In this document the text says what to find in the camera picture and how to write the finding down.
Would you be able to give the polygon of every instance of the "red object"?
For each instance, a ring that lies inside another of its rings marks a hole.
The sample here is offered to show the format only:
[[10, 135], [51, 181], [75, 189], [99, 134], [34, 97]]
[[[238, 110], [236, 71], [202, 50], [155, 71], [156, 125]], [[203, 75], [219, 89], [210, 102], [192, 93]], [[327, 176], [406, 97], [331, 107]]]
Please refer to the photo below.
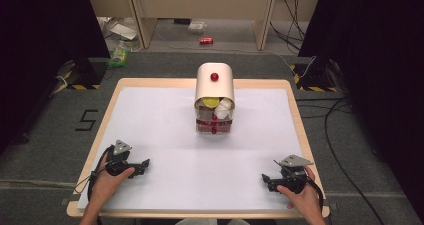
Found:
[[212, 37], [207, 37], [207, 38], [200, 38], [200, 45], [203, 44], [212, 44], [213, 43], [213, 38]]
[[216, 81], [218, 81], [218, 78], [219, 78], [218, 73], [212, 73], [211, 74], [211, 80], [212, 81], [216, 82]]

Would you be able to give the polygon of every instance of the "black cable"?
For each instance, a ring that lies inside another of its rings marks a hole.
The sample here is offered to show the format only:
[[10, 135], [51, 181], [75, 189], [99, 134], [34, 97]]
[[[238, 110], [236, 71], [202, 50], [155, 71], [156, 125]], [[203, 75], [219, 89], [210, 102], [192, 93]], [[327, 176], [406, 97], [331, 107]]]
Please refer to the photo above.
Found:
[[[295, 25], [295, 27], [298, 29], [298, 31], [301, 31], [301, 28], [299, 27], [299, 24], [298, 24], [298, 22], [297, 22], [297, 20], [296, 20], [295, 16], [293, 15], [293, 13], [292, 13], [292, 11], [291, 11], [291, 8], [290, 8], [290, 6], [289, 6], [289, 4], [288, 4], [287, 0], [284, 0], [284, 3], [286, 4], [287, 9], [289, 10], [290, 16], [291, 16], [291, 18], [292, 18], [292, 23], [291, 23], [291, 25], [290, 25], [289, 31], [287, 32], [287, 37], [290, 37], [290, 32], [291, 32], [291, 29], [292, 29], [292, 27], [293, 27], [293, 24], [294, 24], [294, 25]], [[295, 12], [297, 13], [296, 0], [295, 0], [295, 9], [296, 9], [296, 11], [295, 11]], [[292, 52], [292, 53], [294, 53], [294, 54], [297, 54], [296, 52], [293, 52], [293, 51], [290, 49], [289, 45], [292, 45], [292, 44], [287, 43], [287, 49], [288, 49], [290, 52]]]
[[299, 1], [300, 0], [294, 0], [294, 17], [295, 17], [295, 21], [297, 24], [297, 29], [299, 32], [299, 36], [303, 39], [303, 36], [305, 35], [305, 33], [302, 31], [302, 28], [299, 25], [299, 19], [297, 18], [297, 9], [299, 8]]
[[296, 102], [304, 102], [304, 101], [336, 101], [340, 99], [344, 99], [345, 97], [341, 98], [299, 98], [296, 99]]
[[289, 37], [287, 37], [287, 35], [277, 31], [277, 29], [274, 28], [274, 26], [272, 25], [272, 23], [270, 22], [272, 29], [274, 29], [275, 33], [277, 34], [277, 36], [283, 40], [284, 42], [290, 44], [290, 46], [296, 48], [297, 50], [300, 50], [300, 48], [298, 46], [296, 46], [294, 43], [289, 41]]
[[[339, 107], [335, 108], [334, 111], [338, 111], [338, 112], [343, 112], [343, 113], [354, 113], [352, 111], [346, 111], [346, 110], [342, 110], [342, 107], [348, 106], [348, 104], [344, 104], [344, 105], [340, 105]], [[298, 107], [315, 107], [315, 108], [323, 108], [323, 109], [330, 109], [329, 107], [324, 107], [324, 106], [317, 106], [317, 105], [298, 105]], [[315, 115], [315, 116], [301, 116], [301, 118], [321, 118], [321, 117], [325, 117], [327, 114], [323, 114], [323, 115]]]
[[330, 111], [328, 111], [327, 115], [325, 116], [325, 122], [324, 122], [324, 127], [325, 127], [325, 138], [327, 139], [327, 143], [328, 146], [330, 148], [330, 151], [337, 163], [337, 165], [339, 166], [339, 168], [341, 169], [341, 171], [343, 172], [343, 174], [346, 176], [346, 178], [349, 180], [349, 182], [353, 185], [353, 187], [356, 189], [356, 191], [358, 191], [358, 193], [361, 195], [361, 197], [364, 199], [364, 201], [367, 203], [368, 207], [372, 210], [372, 212], [374, 213], [374, 215], [377, 217], [378, 221], [380, 222], [380, 224], [384, 225], [383, 220], [381, 219], [380, 215], [377, 213], [377, 211], [375, 210], [375, 208], [373, 207], [373, 205], [368, 201], [368, 199], [365, 197], [365, 195], [362, 193], [362, 191], [359, 189], [359, 187], [353, 182], [353, 180], [350, 178], [349, 174], [346, 172], [346, 170], [343, 168], [342, 164], [340, 163], [336, 153], [334, 152], [333, 149], [333, 145], [330, 142], [330, 138], [328, 136], [328, 117], [330, 116], [330, 114], [334, 111], [334, 108], [337, 106], [337, 104], [339, 104], [341, 101], [343, 101], [345, 98], [340, 99], [339, 101], [337, 101], [336, 103], [334, 103], [334, 105], [330, 108]]
[[269, 22], [269, 24], [271, 25], [272, 29], [275, 31], [275, 33], [277, 33], [277, 35], [278, 35], [279, 37], [280, 37], [280, 36], [282, 36], [284, 39], [291, 39], [291, 40], [296, 40], [296, 41], [303, 41], [303, 39], [300, 39], [300, 38], [287, 37], [287, 35], [286, 35], [286, 34], [284, 34], [284, 33], [280, 32], [280, 31], [278, 31], [278, 30], [274, 27], [274, 25], [272, 24], [272, 22]]

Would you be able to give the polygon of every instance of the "black controller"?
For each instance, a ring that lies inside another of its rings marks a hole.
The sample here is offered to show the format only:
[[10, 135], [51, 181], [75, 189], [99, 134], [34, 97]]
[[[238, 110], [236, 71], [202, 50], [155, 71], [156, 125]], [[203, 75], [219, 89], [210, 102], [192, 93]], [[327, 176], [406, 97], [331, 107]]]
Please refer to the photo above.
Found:
[[290, 155], [280, 163], [276, 163], [281, 167], [280, 173], [283, 177], [271, 179], [267, 175], [262, 174], [262, 180], [268, 184], [268, 190], [270, 192], [278, 192], [277, 186], [282, 185], [294, 193], [302, 192], [308, 179], [304, 166], [312, 165], [313, 162], [296, 155]]
[[116, 145], [113, 146], [113, 149], [109, 150], [106, 159], [106, 171], [110, 175], [117, 176], [130, 167], [135, 168], [135, 171], [128, 178], [133, 178], [134, 176], [144, 174], [144, 171], [149, 166], [150, 159], [147, 159], [139, 164], [128, 163], [127, 159], [130, 155], [129, 150], [131, 148], [131, 146], [120, 140], [116, 141]]

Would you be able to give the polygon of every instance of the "black panel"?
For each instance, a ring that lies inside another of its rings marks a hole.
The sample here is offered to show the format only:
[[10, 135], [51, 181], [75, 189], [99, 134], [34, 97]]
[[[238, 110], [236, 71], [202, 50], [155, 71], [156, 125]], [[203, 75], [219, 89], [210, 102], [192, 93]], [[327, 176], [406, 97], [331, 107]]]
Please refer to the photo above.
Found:
[[0, 0], [0, 152], [29, 130], [60, 66], [109, 57], [89, 0]]
[[[423, 1], [362, 0], [346, 17], [343, 0], [319, 0], [300, 53], [329, 54], [339, 63], [373, 145], [422, 221]], [[340, 19], [349, 19], [342, 33], [328, 29]]]

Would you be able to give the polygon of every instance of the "human hand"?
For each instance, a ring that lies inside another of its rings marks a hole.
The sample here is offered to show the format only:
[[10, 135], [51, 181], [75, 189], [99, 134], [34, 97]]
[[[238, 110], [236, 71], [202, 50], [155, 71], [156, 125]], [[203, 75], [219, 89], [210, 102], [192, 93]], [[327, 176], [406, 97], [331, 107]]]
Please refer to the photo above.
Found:
[[[106, 164], [106, 157], [107, 155], [103, 156], [100, 164]], [[100, 172], [97, 171], [96, 182], [94, 183], [90, 197], [90, 201], [100, 202], [102, 205], [115, 194], [121, 183], [135, 171], [135, 168], [130, 167], [121, 174], [112, 176], [106, 171], [104, 166], [99, 168]]]
[[[305, 170], [309, 178], [315, 181], [315, 174], [312, 170], [308, 166], [305, 166]], [[290, 199], [291, 203], [287, 205], [287, 208], [292, 209], [296, 207], [297, 211], [302, 214], [309, 224], [325, 224], [319, 206], [317, 192], [310, 184], [306, 183], [303, 191], [299, 194], [293, 193], [288, 188], [281, 185], [277, 186], [277, 190]]]
[[[106, 164], [106, 157], [107, 155], [103, 156], [100, 164]], [[110, 175], [104, 169], [104, 165], [99, 170], [97, 171], [98, 174], [91, 192], [90, 201], [85, 208], [80, 225], [96, 224], [96, 219], [103, 205], [115, 194], [121, 183], [135, 171], [135, 168], [130, 167], [118, 176]]]

